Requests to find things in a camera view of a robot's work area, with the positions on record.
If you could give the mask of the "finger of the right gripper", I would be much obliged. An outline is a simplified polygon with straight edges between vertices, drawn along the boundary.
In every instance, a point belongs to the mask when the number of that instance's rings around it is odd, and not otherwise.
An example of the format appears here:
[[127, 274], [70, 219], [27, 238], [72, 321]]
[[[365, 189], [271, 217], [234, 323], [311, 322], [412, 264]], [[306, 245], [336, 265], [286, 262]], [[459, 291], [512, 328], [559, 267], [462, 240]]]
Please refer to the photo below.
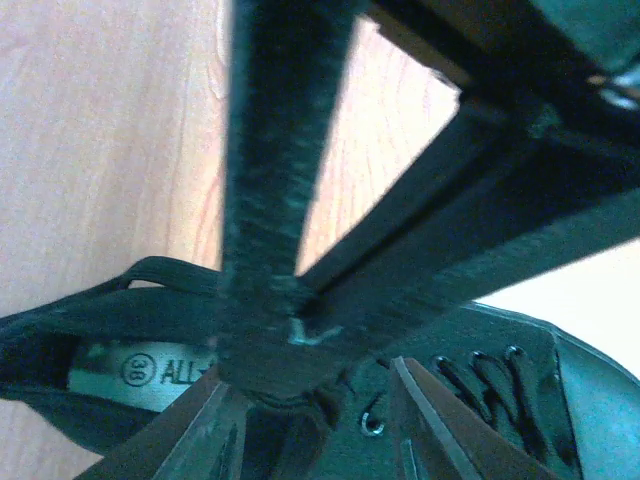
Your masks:
[[639, 232], [635, 1], [378, 1], [457, 114], [304, 277], [310, 345], [382, 345]]
[[220, 303], [230, 319], [292, 311], [298, 247], [357, 1], [232, 8]]

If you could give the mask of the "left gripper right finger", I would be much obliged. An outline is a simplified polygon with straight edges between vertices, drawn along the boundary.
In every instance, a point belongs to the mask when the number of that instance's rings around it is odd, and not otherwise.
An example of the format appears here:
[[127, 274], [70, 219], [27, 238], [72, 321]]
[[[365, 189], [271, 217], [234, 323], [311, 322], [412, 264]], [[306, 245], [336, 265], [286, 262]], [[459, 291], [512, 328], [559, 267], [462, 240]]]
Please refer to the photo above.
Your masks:
[[390, 363], [389, 425], [399, 479], [555, 479], [413, 358]]

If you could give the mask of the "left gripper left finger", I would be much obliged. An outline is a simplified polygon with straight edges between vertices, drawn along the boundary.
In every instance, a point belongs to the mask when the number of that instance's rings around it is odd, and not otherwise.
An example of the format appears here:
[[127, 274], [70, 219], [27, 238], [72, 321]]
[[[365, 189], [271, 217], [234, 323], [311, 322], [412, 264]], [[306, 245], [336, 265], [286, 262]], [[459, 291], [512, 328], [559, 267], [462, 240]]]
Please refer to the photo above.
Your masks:
[[103, 479], [238, 479], [250, 402], [209, 369], [166, 410], [78, 475]]

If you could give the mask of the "black sneaker with laces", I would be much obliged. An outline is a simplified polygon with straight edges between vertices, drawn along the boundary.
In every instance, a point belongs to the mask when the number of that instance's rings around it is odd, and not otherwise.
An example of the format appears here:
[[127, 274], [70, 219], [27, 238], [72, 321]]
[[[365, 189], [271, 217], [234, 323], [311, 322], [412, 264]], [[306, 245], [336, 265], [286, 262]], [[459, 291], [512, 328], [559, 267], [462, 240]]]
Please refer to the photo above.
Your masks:
[[207, 371], [249, 402], [238, 479], [399, 479], [390, 363], [413, 358], [555, 479], [639, 475], [639, 382], [559, 328], [471, 303], [325, 382], [276, 397], [220, 377], [215, 271], [148, 257], [1, 321], [1, 395], [108, 454]]

